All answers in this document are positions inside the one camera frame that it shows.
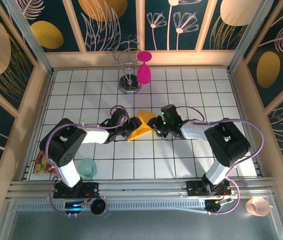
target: yellow triangular object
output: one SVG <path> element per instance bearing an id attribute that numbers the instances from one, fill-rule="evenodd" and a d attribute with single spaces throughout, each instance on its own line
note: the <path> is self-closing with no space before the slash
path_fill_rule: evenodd
<path id="1" fill-rule="evenodd" d="M 149 132 L 149 131 L 153 131 L 154 133 L 156 133 L 153 129 L 151 129 L 147 123 L 149 122 L 150 119 L 155 118 L 156 114 L 150 112 L 150 111 L 145 111 L 145 110 L 140 110 L 137 116 L 140 121 L 141 121 L 141 125 L 139 128 L 137 128 L 135 131 L 133 131 L 131 133 L 131 135 L 128 138 L 128 142 L 131 140 L 134 140 L 135 138 L 138 138 L 139 136 Z"/>

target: metal cup holder stand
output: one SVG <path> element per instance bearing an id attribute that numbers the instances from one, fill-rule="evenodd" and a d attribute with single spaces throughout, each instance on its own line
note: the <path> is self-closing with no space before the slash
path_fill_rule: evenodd
<path id="1" fill-rule="evenodd" d="M 135 69 L 138 66 L 137 54 L 141 52 L 138 48 L 140 45 L 137 42 L 135 35 L 129 35 L 127 41 L 120 42 L 115 49 L 111 52 L 108 51 L 108 55 L 113 55 L 114 59 L 118 62 L 122 68 L 123 76 L 118 79 L 118 89 L 124 94 L 136 94 L 142 89 L 142 84 L 137 82 L 137 76 L 135 75 Z M 118 51 L 120 46 L 127 46 L 123 51 Z"/>

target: floor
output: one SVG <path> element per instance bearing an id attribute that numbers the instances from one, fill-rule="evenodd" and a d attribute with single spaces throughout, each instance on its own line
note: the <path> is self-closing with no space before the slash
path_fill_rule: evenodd
<path id="1" fill-rule="evenodd" d="M 49 180 L 50 173 L 34 173 L 38 144 L 62 119 L 74 123 L 96 124 L 110 118 L 110 108 L 122 105 L 130 117 L 139 110 L 161 114 L 167 104 L 196 107 L 207 121 L 240 118 L 233 90 L 224 68 L 153 68 L 152 82 L 134 95 L 122 94 L 118 69 L 59 70 L 49 96 L 37 151 L 27 165 L 25 180 Z M 198 113 L 178 109 L 183 120 L 199 118 Z M 244 133 L 241 123 L 237 127 Z M 134 141 L 109 144 L 82 144 L 75 155 L 78 166 L 84 158 L 94 159 L 94 180 L 200 178 L 213 164 L 209 144 L 202 140 L 164 141 L 151 132 Z M 257 164 L 241 163 L 230 176 L 256 176 Z"/>

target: purple cable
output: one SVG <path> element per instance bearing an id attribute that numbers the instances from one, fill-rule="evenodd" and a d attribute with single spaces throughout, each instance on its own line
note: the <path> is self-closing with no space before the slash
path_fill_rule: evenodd
<path id="1" fill-rule="evenodd" d="M 199 113 L 199 115 L 202 117 L 202 120 L 199 120 L 199 119 L 193 119 L 193 120 L 197 120 L 199 122 L 204 122 L 205 121 L 204 115 L 199 110 L 197 110 L 196 108 L 194 108 L 192 106 L 178 106 L 178 107 L 176 107 L 176 109 L 181 109 L 181 108 L 192 109 L 192 110 L 196 111 L 197 113 Z"/>
<path id="2" fill-rule="evenodd" d="M 56 178 L 58 179 L 62 179 L 62 175 L 58 169 L 58 167 L 56 166 L 56 164 L 50 160 L 50 158 L 48 157 L 48 149 L 49 149 L 49 145 L 50 145 L 50 142 L 54 136 L 55 133 L 57 133 L 57 131 L 59 131 L 60 129 L 63 129 L 63 128 L 67 128 L 67 127 L 83 127 L 83 128 L 88 128 L 88 129 L 103 129 L 103 130 L 106 130 L 106 129 L 115 129 L 115 128 L 118 128 L 120 126 L 122 126 L 126 120 L 128 119 L 128 113 L 126 111 L 126 108 L 124 108 L 123 106 L 121 105 L 116 105 L 116 106 L 113 106 L 111 109 L 110 109 L 110 115 L 113 115 L 112 114 L 112 110 L 114 108 L 117 108 L 117 107 L 120 107 L 121 109 L 124 109 L 125 111 L 125 117 L 123 119 L 123 121 L 116 125 L 116 126 L 99 126 L 99 125 L 89 125 L 89 124 L 78 124 L 78 123 L 67 123 L 67 124 L 63 124 L 63 125 L 60 125 L 59 127 L 57 127 L 56 129 L 54 129 L 51 134 L 49 135 L 48 139 L 47 139 L 47 142 L 46 142 L 46 145 L 45 145 L 45 157 L 47 159 L 47 161 L 49 162 L 49 164 L 54 167 L 54 169 L 56 170 L 56 174 L 57 176 L 54 176 L 50 182 L 50 187 L 49 187 L 49 193 L 48 193 L 48 198 L 49 198 L 49 202 L 50 202 L 50 205 L 51 207 L 56 211 L 58 212 L 59 214 L 62 214 L 62 215 L 65 215 L 65 216 L 69 216 L 68 214 L 58 210 L 54 204 L 53 204 L 53 200 L 52 200 L 52 194 L 51 194 L 51 190 L 52 190 L 52 185 L 53 185 L 53 182 L 56 180 Z"/>
<path id="3" fill-rule="evenodd" d="M 194 109 L 196 112 L 199 113 L 199 111 L 198 111 L 197 109 L 195 109 L 195 108 L 188 107 L 188 106 L 182 106 L 182 107 Z M 250 122 L 250 121 L 247 121 L 247 120 L 243 120 L 243 119 L 237 119 L 237 118 L 233 118 L 233 119 L 222 119 L 222 120 L 213 121 L 213 122 L 202 122 L 202 121 L 199 121 L 199 122 L 198 122 L 198 121 L 199 121 L 199 120 L 197 120 L 197 119 L 192 119 L 192 120 L 191 120 L 191 123 L 194 124 L 194 125 L 216 125 L 216 124 L 229 123 L 229 122 L 245 123 L 245 124 L 248 124 L 248 125 L 251 125 L 252 127 L 254 127 L 254 128 L 259 132 L 259 134 L 260 134 L 260 146 L 259 146 L 259 148 L 256 150 L 256 152 L 254 152 L 254 153 L 251 154 L 250 156 L 245 157 L 244 159 L 242 159 L 242 160 L 240 160 L 240 161 L 234 163 L 234 165 L 233 165 L 232 167 L 230 167 L 230 169 L 228 170 L 228 172 L 227 172 L 226 175 L 225 175 L 226 179 L 229 180 L 230 182 L 232 182 L 232 183 L 235 185 L 235 187 L 237 188 L 237 191 L 238 191 L 237 202 L 236 202 L 236 204 L 235 204 L 231 209 L 229 209 L 228 211 L 214 212 L 214 213 L 212 213 L 212 214 L 214 214 L 214 215 L 228 214 L 228 213 L 232 212 L 235 208 L 237 208 L 238 204 L 240 203 L 240 198 L 241 198 L 241 193 L 240 193 L 240 188 L 239 188 L 239 186 L 237 185 L 237 183 L 236 183 L 234 180 L 228 178 L 228 175 L 231 173 L 231 171 L 232 171 L 238 164 L 240 164 L 240 163 L 242 163 L 242 162 L 244 162 L 244 161 L 246 161 L 246 160 L 248 160 L 248 159 L 251 159 L 251 158 L 257 156 L 257 154 L 259 154 L 259 153 L 261 152 L 261 150 L 262 150 L 262 148 L 263 148 L 263 146 L 264 146 L 264 142 L 265 142 L 264 134 L 263 134 L 262 130 L 261 130 L 256 124 L 254 124 L 254 123 L 252 123 L 252 122 Z"/>

